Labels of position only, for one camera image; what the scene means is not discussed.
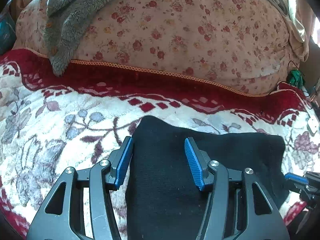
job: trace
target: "black gripper frame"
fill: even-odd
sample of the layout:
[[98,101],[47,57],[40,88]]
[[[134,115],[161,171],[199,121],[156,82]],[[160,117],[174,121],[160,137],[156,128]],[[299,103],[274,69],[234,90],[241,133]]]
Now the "black gripper frame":
[[112,151],[107,161],[79,171],[73,167],[66,168],[41,204],[27,240],[92,240],[84,230],[85,187],[89,188],[93,239],[121,240],[109,190],[116,190],[115,170],[121,155],[125,150],[132,154],[132,148],[132,138],[127,136],[121,148]]

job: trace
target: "red rose print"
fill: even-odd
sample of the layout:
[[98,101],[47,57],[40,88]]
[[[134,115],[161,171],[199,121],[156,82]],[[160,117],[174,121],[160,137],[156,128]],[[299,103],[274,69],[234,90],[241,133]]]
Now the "red rose print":
[[211,73],[209,73],[209,80],[215,80],[215,79],[217,79],[217,74],[216,74],[216,72],[215,71],[213,71],[213,72],[211,72]]
[[183,40],[180,36],[176,35],[174,38],[173,38],[173,41],[175,42],[176,45],[180,45],[180,44],[183,44]]
[[151,47],[151,48],[150,48],[150,53],[151,53],[151,54],[155,54],[155,53],[156,53],[156,49],[155,49],[154,47]]
[[149,6],[150,6],[150,7],[157,7],[156,1],[151,1],[151,2],[149,3]]
[[227,33],[230,32],[230,29],[229,29],[229,27],[228,27],[227,25],[223,28],[223,30],[224,30],[225,32],[227,32]]
[[206,27],[207,27],[207,31],[210,31],[210,32],[217,30],[216,27],[212,26],[210,23],[207,23]]
[[96,55],[95,55],[96,60],[101,60],[103,59],[103,55],[101,52],[97,51]]
[[246,88],[245,85],[243,85],[240,90],[243,91],[244,93],[249,93],[249,89]]
[[158,51],[158,58],[159,59],[164,59],[164,52],[162,50]]
[[189,75],[189,76],[193,76],[193,73],[194,73],[193,68],[188,67],[188,68],[186,69],[185,73],[186,73],[187,75]]
[[234,52],[232,53],[232,60],[233,60],[233,62],[237,62],[238,61],[238,57]]
[[242,31],[237,32],[238,37],[243,41],[244,40],[244,35]]
[[123,51],[118,52],[116,58],[119,60],[120,64],[126,64],[130,59],[128,53]]
[[204,35],[204,34],[205,34],[204,29],[203,29],[202,26],[199,26],[199,27],[198,27],[198,32],[199,32],[201,35]]
[[118,18],[118,13],[113,13],[113,14],[111,14],[111,18],[112,19],[117,19]]
[[118,22],[118,23],[123,23],[123,21],[124,21],[124,18],[122,18],[122,17],[119,17],[119,18],[117,19],[117,22]]
[[193,1],[192,0],[184,0],[186,2],[186,4],[189,4],[189,5],[194,5]]
[[227,65],[222,61],[222,63],[220,64],[220,69],[221,71],[227,71]]
[[154,29],[151,33],[151,36],[155,39],[155,40],[159,40],[159,38],[161,38],[161,33],[158,32],[157,29]]
[[142,43],[138,40],[136,40],[133,44],[132,44],[133,50],[136,51],[142,51]]
[[244,60],[244,64],[245,64],[245,69],[246,70],[248,70],[248,69],[251,70],[252,69],[251,62],[248,59]]
[[206,34],[205,36],[204,36],[204,39],[206,40],[206,41],[210,41],[211,40],[211,37],[212,37],[212,35],[211,34]]
[[178,2],[175,1],[174,3],[172,3],[172,5],[170,5],[172,7],[173,10],[175,10],[176,12],[182,12],[183,11],[183,7],[182,5]]

